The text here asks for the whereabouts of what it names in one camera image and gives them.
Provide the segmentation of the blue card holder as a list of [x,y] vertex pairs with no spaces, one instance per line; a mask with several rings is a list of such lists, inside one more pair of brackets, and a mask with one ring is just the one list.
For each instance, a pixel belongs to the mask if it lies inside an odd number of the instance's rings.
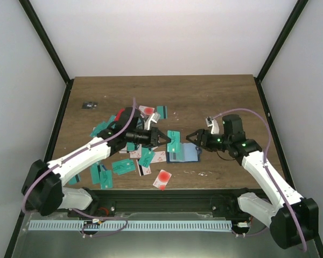
[[180,152],[166,153],[167,163],[192,163],[200,162],[202,149],[193,143],[180,144]]

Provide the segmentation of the white red circle card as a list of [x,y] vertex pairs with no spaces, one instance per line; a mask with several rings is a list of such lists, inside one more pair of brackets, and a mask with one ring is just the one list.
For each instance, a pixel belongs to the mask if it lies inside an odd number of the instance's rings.
[[171,173],[161,170],[152,185],[159,190],[165,190],[171,177]]

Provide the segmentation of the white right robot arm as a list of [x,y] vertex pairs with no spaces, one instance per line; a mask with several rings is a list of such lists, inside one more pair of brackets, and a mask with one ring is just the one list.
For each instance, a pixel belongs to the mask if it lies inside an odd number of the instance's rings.
[[266,151],[248,139],[237,114],[223,116],[223,133],[217,121],[208,117],[208,129],[199,129],[186,140],[209,152],[228,152],[258,183],[268,200],[247,192],[228,203],[229,212],[239,217],[248,213],[262,222],[282,249],[296,245],[306,248],[307,241],[319,234],[319,208],[284,180],[266,157]]

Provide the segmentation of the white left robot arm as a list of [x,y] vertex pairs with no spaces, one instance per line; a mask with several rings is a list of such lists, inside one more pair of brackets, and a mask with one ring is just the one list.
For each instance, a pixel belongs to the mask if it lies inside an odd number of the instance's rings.
[[162,145],[160,139],[170,143],[171,139],[154,126],[159,119],[158,112],[146,117],[140,110],[126,107],[84,146],[56,160],[32,163],[22,187],[22,211],[26,212],[26,206],[30,205],[42,216],[59,209],[76,209],[87,217],[95,216],[99,211],[95,194],[85,188],[73,189],[65,185],[86,168],[113,156],[128,143],[148,148]]

